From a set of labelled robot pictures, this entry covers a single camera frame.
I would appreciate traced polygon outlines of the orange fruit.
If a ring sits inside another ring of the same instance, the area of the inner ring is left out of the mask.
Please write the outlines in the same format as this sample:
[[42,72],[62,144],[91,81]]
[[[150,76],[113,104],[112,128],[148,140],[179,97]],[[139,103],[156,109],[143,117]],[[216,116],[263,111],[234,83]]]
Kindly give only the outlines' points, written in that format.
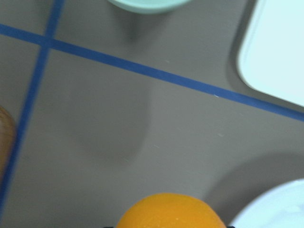
[[117,228],[225,228],[204,201],[177,193],[158,193],[130,207]]

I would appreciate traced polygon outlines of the cream bear tray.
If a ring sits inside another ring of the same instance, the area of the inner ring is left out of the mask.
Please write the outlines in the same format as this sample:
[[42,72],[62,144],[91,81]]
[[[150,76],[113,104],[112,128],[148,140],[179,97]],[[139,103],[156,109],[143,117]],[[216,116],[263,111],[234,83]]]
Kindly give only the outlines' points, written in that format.
[[237,55],[243,82],[304,105],[304,2],[257,0]]

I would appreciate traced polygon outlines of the green bowl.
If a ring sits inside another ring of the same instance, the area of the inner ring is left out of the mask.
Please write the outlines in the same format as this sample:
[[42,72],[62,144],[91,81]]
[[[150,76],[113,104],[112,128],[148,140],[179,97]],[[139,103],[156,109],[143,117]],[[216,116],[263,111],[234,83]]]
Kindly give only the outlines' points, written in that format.
[[109,0],[123,10],[139,14],[158,14],[175,10],[190,0]]

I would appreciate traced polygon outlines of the wooden cutting board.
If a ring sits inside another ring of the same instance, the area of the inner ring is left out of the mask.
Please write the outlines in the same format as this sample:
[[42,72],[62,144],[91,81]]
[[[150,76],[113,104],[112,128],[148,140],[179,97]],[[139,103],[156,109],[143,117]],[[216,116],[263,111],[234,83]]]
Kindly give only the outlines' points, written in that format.
[[0,185],[3,183],[8,166],[11,150],[15,141],[16,126],[11,114],[0,107]]

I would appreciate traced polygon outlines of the white round plate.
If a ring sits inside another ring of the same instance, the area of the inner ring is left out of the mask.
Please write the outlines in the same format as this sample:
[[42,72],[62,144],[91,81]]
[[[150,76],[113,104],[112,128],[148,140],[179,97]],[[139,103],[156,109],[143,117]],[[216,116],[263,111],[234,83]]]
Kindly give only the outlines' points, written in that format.
[[304,180],[297,179],[264,192],[230,222],[235,228],[302,228]]

